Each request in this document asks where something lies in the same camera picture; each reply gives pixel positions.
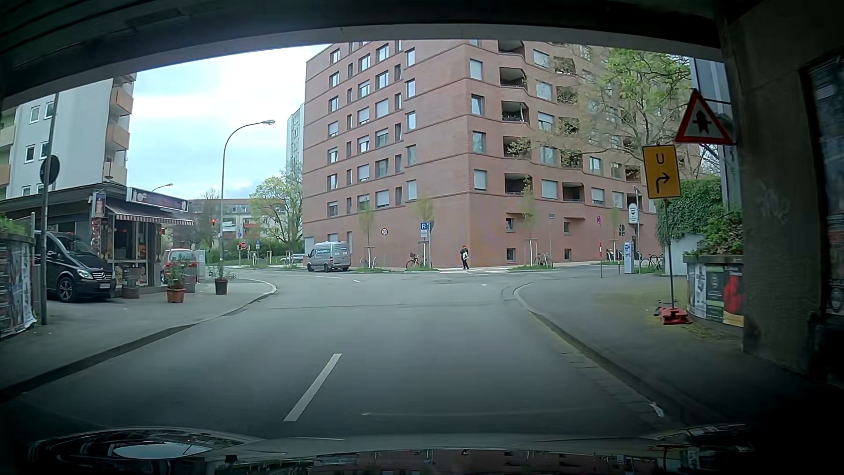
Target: wall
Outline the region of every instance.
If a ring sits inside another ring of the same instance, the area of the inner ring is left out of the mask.
[[[802,68],[844,46],[844,3],[767,0],[722,27],[744,205],[744,350],[809,371],[825,223]]]

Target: warning triangle sign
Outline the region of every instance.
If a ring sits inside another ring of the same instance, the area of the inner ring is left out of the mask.
[[[715,117],[715,113],[697,89],[691,90],[689,105],[686,106],[674,141],[691,144],[733,144],[729,132],[721,125],[718,117]]]

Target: tree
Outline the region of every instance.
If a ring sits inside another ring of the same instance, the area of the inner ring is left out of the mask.
[[[277,239],[288,249],[300,248],[302,240],[302,167],[264,179],[249,195],[252,211],[263,236]]]

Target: white lane marking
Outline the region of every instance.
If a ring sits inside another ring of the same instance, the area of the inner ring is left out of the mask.
[[[311,383],[311,387],[305,391],[305,394],[302,395],[299,402],[296,402],[296,405],[293,406],[293,409],[290,410],[290,414],[284,418],[286,423],[293,423],[299,419],[299,416],[305,411],[305,408],[308,407],[308,403],[311,402],[311,399],[317,394],[319,388],[322,387],[322,383],[328,378],[328,375],[331,373],[331,370],[334,369],[334,366],[337,365],[337,361],[340,357],[343,356],[342,353],[334,353],[331,359],[328,360],[328,364],[325,365],[325,368],[322,369],[320,374],[314,379],[314,382]]]

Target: curb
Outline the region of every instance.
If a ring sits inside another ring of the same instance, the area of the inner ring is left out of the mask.
[[[18,383],[14,383],[13,385],[7,386],[5,388],[0,388],[0,404],[4,403],[4,402],[6,402],[10,399],[14,399],[15,397],[20,396],[21,394],[24,394],[27,391],[31,391],[33,389],[40,387],[40,386],[51,383],[51,382],[53,382],[57,379],[64,378],[65,376],[69,376],[70,374],[78,373],[79,371],[82,371],[83,369],[88,369],[92,366],[95,366],[96,364],[103,363],[104,361],[107,361],[107,360],[112,359],[114,357],[118,357],[118,356],[125,354],[125,353],[128,353],[132,350],[137,350],[140,347],[145,347],[150,343],[154,343],[158,340],[163,340],[170,335],[174,335],[176,333],[179,333],[182,330],[187,330],[188,328],[191,328],[195,325],[199,325],[201,323],[205,323],[205,322],[213,320],[213,319],[218,319],[220,317],[238,314],[238,313],[242,312],[243,309],[246,306],[248,306],[252,303],[255,303],[259,300],[263,300],[264,298],[267,298],[270,295],[273,295],[274,293],[276,293],[278,291],[278,288],[275,285],[273,285],[269,282],[259,281],[257,279],[244,279],[244,278],[240,278],[239,280],[261,282],[261,283],[269,285],[271,287],[271,290],[269,292],[262,293],[261,295],[253,298],[249,302],[244,303],[240,307],[235,308],[233,310],[230,310],[230,311],[226,312],[225,314],[217,315],[215,317],[208,317],[206,319],[202,319],[202,320],[199,320],[198,322],[194,322],[194,323],[187,324],[187,325],[171,326],[170,328],[165,328],[163,330],[156,331],[152,335],[142,336],[142,337],[138,338],[137,340],[133,340],[133,341],[129,341],[127,343],[123,343],[121,345],[117,345],[116,347],[109,348],[109,349],[107,349],[103,352],[99,352],[99,353],[93,354],[89,357],[85,357],[85,358],[79,359],[77,361],[74,361],[72,363],[65,364],[65,365],[60,366],[58,368],[51,369],[50,371],[47,371],[46,373],[38,374],[37,376],[33,376],[29,379],[24,379],[23,381],[20,381]]]
[[[542,322],[543,325],[547,326],[557,336],[572,345],[577,351],[586,355],[587,358],[592,359],[595,363],[609,371],[613,376],[621,379],[624,383],[639,391],[651,401],[656,401],[660,407],[666,409],[666,412],[673,412],[677,416],[676,418],[683,423],[699,424],[729,421],[729,418],[720,412],[705,406],[679,390],[675,390],[662,381],[648,376],[642,370],[621,361],[612,355],[612,353],[606,350],[599,350],[597,349],[597,345],[590,345],[561,328],[546,314],[531,307],[519,295],[519,291],[522,288],[531,284],[532,282],[529,282],[513,289],[513,297],[536,319]]]

